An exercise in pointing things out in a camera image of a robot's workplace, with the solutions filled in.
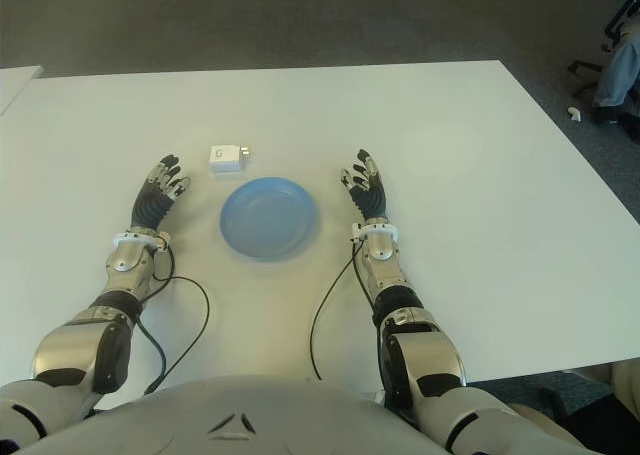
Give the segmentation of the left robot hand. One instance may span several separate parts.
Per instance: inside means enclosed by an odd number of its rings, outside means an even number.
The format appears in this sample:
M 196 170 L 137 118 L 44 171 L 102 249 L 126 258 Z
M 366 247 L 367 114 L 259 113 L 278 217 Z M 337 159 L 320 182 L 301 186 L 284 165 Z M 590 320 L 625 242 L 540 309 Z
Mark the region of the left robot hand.
M 131 228 L 157 231 L 159 225 L 190 186 L 189 177 L 179 177 L 181 167 L 174 154 L 163 157 L 148 173 L 131 211 Z

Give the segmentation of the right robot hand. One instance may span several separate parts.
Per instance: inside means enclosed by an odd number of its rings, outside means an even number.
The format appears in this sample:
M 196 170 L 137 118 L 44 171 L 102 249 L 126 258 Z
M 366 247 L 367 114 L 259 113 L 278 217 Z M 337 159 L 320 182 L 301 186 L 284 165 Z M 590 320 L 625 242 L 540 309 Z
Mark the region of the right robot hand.
M 357 161 L 343 169 L 340 182 L 365 221 L 387 219 L 387 200 L 381 172 L 371 154 L 360 149 Z

